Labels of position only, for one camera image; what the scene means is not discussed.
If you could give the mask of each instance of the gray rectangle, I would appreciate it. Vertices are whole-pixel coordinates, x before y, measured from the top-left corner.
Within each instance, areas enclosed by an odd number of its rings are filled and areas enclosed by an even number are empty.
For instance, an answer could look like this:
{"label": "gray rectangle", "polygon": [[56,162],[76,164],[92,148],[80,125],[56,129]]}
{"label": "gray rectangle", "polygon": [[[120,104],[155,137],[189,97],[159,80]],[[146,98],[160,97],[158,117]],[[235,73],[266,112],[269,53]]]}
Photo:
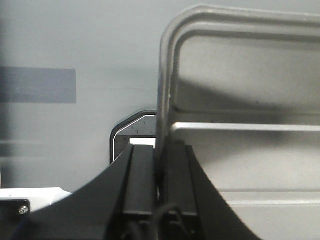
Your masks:
{"label": "gray rectangle", "polygon": [[0,103],[75,104],[76,70],[0,67]]}

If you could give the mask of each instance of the metal tray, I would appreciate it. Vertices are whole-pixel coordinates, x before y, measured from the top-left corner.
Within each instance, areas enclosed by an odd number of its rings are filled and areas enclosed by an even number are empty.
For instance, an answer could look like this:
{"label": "metal tray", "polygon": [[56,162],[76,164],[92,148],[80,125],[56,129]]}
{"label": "metal tray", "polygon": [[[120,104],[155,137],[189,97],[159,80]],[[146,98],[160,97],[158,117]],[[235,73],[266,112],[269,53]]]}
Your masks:
{"label": "metal tray", "polygon": [[319,64],[320,16],[183,12],[161,41],[156,157],[192,145],[258,236],[319,239]]}

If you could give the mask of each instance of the white plastic part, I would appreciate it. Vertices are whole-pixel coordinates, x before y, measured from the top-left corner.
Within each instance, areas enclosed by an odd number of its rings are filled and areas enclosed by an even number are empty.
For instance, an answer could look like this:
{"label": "white plastic part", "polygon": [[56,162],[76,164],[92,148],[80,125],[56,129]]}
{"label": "white plastic part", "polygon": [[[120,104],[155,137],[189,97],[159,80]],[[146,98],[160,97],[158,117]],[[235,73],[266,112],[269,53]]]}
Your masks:
{"label": "white plastic part", "polygon": [[70,195],[70,192],[60,187],[0,189],[0,200],[27,199],[30,201],[31,212],[50,206]]}

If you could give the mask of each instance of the gray wall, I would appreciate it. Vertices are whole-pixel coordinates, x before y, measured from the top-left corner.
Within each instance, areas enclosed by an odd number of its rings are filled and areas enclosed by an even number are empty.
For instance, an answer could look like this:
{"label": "gray wall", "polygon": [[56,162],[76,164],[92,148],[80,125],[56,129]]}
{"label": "gray wall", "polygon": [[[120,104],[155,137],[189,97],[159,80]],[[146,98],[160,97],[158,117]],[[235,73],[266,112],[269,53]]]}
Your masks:
{"label": "gray wall", "polygon": [[[159,45],[196,0],[0,1],[0,66],[75,69],[76,104],[0,104],[5,188],[75,191],[109,164],[109,136],[155,109]],[[221,6],[320,14],[317,0],[207,0]]]}

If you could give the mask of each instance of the black cable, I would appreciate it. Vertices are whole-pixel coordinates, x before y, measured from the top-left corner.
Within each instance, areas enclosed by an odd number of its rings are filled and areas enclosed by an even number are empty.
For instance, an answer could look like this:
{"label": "black cable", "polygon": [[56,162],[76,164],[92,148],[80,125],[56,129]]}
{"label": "black cable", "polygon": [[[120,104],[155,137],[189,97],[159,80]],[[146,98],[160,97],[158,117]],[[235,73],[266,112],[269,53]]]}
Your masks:
{"label": "black cable", "polygon": [[156,233],[157,233],[157,228],[160,226],[160,223],[163,219],[163,217],[165,216],[165,214],[167,214],[169,211],[173,211],[174,214],[176,215],[178,221],[180,222],[180,226],[183,230],[183,232],[187,235],[190,236],[186,225],[183,221],[183,217],[182,217],[182,213],[180,211],[180,208],[175,204],[175,203],[168,203],[165,204],[159,208],[157,208],[151,217],[151,221],[150,221],[150,227],[149,227],[149,232],[148,232],[148,240],[156,240]]}
{"label": "black cable", "polygon": [[144,240],[144,234],[141,230],[139,224],[135,221],[131,221],[127,224],[128,232],[125,234],[126,236],[131,236],[132,240]]}

